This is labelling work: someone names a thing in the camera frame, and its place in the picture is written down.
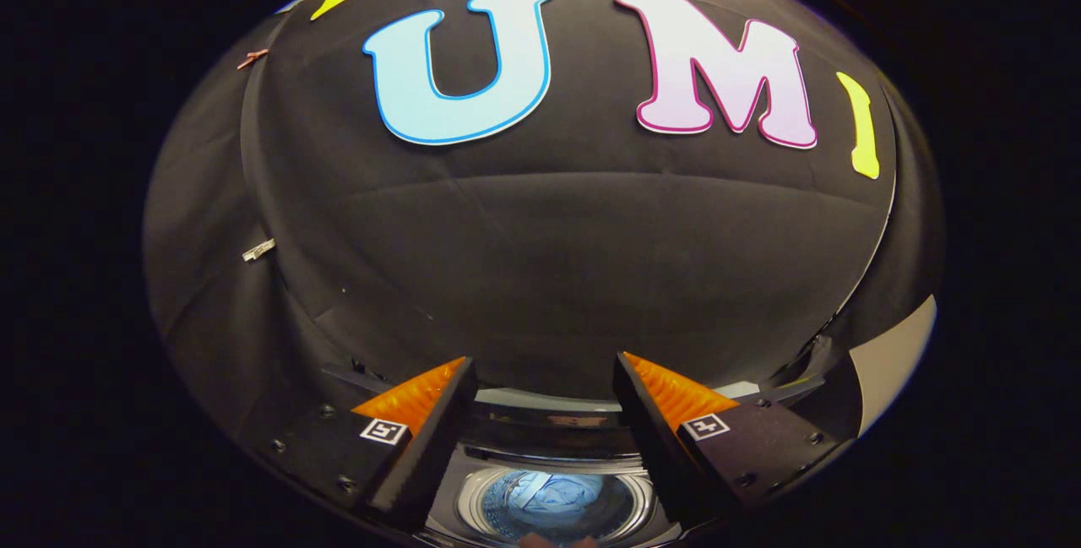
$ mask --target bolt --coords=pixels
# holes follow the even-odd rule
[[[755,480],[757,480],[757,479],[758,479],[758,477],[755,476],[755,472],[745,472],[745,473],[739,475],[739,476],[736,477],[736,483],[739,486],[746,487],[746,486],[750,486],[751,484],[753,484]]]
[[[357,482],[348,477],[338,477],[337,485],[346,494],[357,491]]]

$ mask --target letter u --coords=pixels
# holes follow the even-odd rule
[[[551,79],[540,4],[548,0],[470,0],[489,14],[495,41],[495,79],[482,91],[446,95],[431,75],[429,31],[443,19],[425,10],[393,22],[364,41],[373,59],[383,123],[417,145],[452,145],[506,130],[539,105]]]

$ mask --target black background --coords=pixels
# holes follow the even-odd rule
[[[13,0],[14,545],[381,545],[190,401],[144,300],[152,162],[195,83],[289,0]],[[827,472],[704,545],[1068,545],[1078,177],[1069,0],[841,0],[932,139],[949,220],[917,375]],[[22,244],[23,237],[27,244]],[[26,257],[34,259],[29,263]]]

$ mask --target metal clip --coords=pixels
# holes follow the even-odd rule
[[[252,263],[255,259],[259,258],[259,256],[263,256],[264,253],[273,248],[275,248],[275,241],[273,238],[271,238],[270,240],[264,241],[263,244],[258,244],[258,246],[251,249],[251,251],[244,253],[244,260],[248,263]]]

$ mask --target orange soft finger pad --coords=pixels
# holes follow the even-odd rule
[[[428,419],[432,406],[439,401],[443,388],[454,376],[465,357],[440,364],[431,371],[424,372],[405,383],[378,395],[370,401],[356,406],[353,413],[386,419],[409,426],[414,437]]]
[[[706,386],[659,364],[630,352],[623,352],[623,356],[627,357],[635,367],[635,373],[641,378],[642,385],[650,392],[650,397],[653,398],[653,402],[660,410],[672,432],[683,422],[739,406],[733,399],[724,398]]]

